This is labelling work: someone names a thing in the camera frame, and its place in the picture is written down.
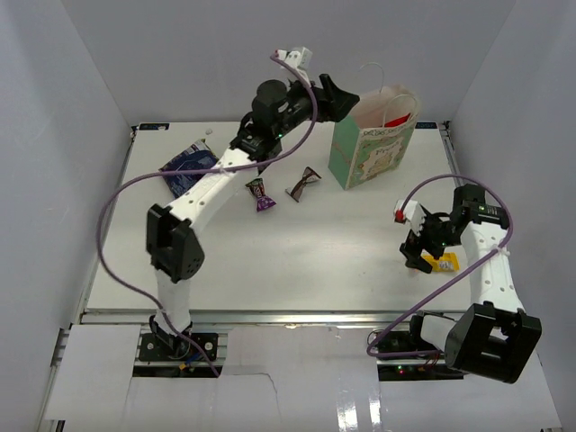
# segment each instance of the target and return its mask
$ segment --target gray wall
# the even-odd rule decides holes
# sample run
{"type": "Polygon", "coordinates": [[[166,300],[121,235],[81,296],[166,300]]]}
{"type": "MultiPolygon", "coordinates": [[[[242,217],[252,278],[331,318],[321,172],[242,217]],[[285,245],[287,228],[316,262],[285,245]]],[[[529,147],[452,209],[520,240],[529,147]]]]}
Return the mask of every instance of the gray wall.
{"type": "Polygon", "coordinates": [[[129,128],[59,0],[0,0],[0,430],[31,431],[129,128]]]}
{"type": "Polygon", "coordinates": [[[130,124],[239,119],[305,45],[311,74],[363,92],[403,83],[452,118],[514,0],[62,0],[130,124]]]}
{"type": "Polygon", "coordinates": [[[517,227],[515,286],[540,317],[538,353],[566,431],[576,431],[576,2],[517,2],[454,118],[463,172],[492,185],[517,227]]]}

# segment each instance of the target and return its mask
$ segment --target green gift bag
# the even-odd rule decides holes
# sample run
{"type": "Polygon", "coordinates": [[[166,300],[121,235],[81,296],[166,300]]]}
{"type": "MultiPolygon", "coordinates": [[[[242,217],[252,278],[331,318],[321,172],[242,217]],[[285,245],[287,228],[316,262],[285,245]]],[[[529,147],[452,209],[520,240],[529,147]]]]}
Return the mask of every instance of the green gift bag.
{"type": "Polygon", "coordinates": [[[403,85],[365,94],[334,126],[328,168],[350,189],[397,168],[420,112],[419,99],[403,85]]]}

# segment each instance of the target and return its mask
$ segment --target red tag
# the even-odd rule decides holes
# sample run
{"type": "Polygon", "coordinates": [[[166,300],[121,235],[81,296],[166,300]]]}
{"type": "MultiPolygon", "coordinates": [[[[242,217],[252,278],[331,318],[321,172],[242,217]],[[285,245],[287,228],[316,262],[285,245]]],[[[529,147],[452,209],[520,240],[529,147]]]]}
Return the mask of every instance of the red tag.
{"type": "Polygon", "coordinates": [[[396,120],[390,120],[384,124],[384,128],[395,128],[396,126],[400,126],[401,124],[408,121],[410,118],[410,114],[406,114],[404,117],[399,117],[396,120]]]}

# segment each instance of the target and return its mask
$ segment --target table surface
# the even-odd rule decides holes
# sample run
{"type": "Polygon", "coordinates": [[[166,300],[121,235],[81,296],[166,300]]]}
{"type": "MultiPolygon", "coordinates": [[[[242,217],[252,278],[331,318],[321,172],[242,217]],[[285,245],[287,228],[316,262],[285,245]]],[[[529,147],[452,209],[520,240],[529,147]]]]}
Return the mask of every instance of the table surface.
{"type": "MultiPolygon", "coordinates": [[[[308,124],[283,139],[293,146],[308,124]]],[[[153,172],[195,140],[206,138],[221,155],[235,136],[236,122],[171,123],[167,130],[139,130],[124,182],[153,172]]],[[[291,157],[264,173],[266,193],[277,205],[256,212],[248,190],[240,190],[200,236],[206,260],[193,279],[191,310],[197,311],[404,311],[454,274],[422,274],[404,266],[399,246],[408,227],[392,222],[398,199],[420,181],[449,173],[439,130],[415,130],[400,167],[349,191],[328,170],[333,124],[318,124],[291,157]],[[306,166],[322,180],[297,203],[284,189],[306,166]]],[[[451,210],[455,183],[435,182],[417,195],[432,212],[451,210]]],[[[162,178],[126,190],[116,203],[104,253],[127,281],[157,294],[145,251],[146,214],[172,195],[162,178]]],[[[461,268],[464,250],[455,247],[461,268]]],[[[461,281],[429,309],[465,311],[470,285],[461,281]]],[[[153,303],[113,281],[99,265],[87,311],[152,311],[153,303]]]]}

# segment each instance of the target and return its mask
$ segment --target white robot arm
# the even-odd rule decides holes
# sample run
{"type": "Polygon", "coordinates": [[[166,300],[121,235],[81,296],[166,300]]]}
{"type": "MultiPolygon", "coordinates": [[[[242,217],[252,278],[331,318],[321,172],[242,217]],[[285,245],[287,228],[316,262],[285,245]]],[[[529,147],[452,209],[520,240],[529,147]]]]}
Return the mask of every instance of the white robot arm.
{"type": "MultiPolygon", "coordinates": [[[[312,85],[306,74],[311,55],[304,47],[276,52],[310,85],[318,106],[317,122],[339,122],[359,97],[340,90],[326,74],[319,76],[322,87],[312,85]]],[[[242,119],[236,138],[215,167],[222,168],[222,172],[205,175],[170,204],[155,204],[148,210],[146,245],[156,269],[158,299],[178,332],[189,332],[192,327],[189,297],[191,278],[204,260],[198,240],[202,230],[218,209],[266,165],[234,172],[223,169],[275,158],[282,150],[280,138],[311,115],[310,95],[300,81],[291,82],[289,87],[278,80],[265,81],[256,91],[252,111],[242,119]]],[[[169,353],[176,353],[182,346],[162,313],[150,317],[150,328],[169,353]]]]}
{"type": "Polygon", "coordinates": [[[430,213],[410,201],[396,205],[396,221],[410,224],[400,252],[406,266],[430,273],[421,256],[426,250],[439,259],[445,247],[462,244],[469,263],[499,253],[470,275],[471,307],[458,320],[421,311],[410,322],[410,333],[445,353],[446,365],[504,383],[514,383],[542,334],[540,320],[526,315],[509,267],[509,252],[499,248],[507,234],[508,215],[485,202],[485,191],[474,184],[454,191],[450,214],[430,213]]]}

